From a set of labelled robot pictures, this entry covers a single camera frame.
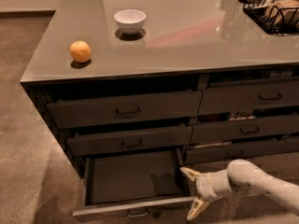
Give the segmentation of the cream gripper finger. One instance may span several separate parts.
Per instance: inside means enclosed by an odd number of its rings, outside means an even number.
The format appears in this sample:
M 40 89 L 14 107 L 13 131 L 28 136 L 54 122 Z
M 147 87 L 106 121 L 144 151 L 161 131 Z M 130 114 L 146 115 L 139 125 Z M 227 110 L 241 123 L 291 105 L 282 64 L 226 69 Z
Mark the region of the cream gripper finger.
M 188 212 L 187 219 L 189 221 L 194 220 L 202 212 L 204 212 L 209 206 L 209 202 L 205 201 L 203 198 L 196 197 L 193 202 L 191 209 Z
M 181 167 L 180 171 L 185 174 L 191 181 L 196 181 L 197 178 L 201 175 L 200 172 L 197 172 L 188 167 Z

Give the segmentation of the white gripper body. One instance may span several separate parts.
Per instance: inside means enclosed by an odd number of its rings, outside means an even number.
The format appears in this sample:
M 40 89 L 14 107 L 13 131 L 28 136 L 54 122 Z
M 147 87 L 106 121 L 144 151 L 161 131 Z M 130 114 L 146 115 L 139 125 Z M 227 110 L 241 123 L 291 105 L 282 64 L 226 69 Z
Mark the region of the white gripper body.
M 233 193 L 226 170 L 200 174 L 195 181 L 195 186 L 197 194 L 209 203 Z

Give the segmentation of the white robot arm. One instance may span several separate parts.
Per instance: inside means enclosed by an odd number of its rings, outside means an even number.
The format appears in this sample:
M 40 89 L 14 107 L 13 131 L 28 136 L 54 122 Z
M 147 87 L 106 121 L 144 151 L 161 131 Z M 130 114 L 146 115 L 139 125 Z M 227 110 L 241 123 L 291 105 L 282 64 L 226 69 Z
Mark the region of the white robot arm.
M 213 173 L 188 167 L 181 167 L 180 171 L 194 183 L 196 194 L 187 215 L 189 221 L 223 197 L 251 193 L 264 195 L 299 215 L 299 186 L 271 176 L 250 161 L 230 161 L 224 170 Z

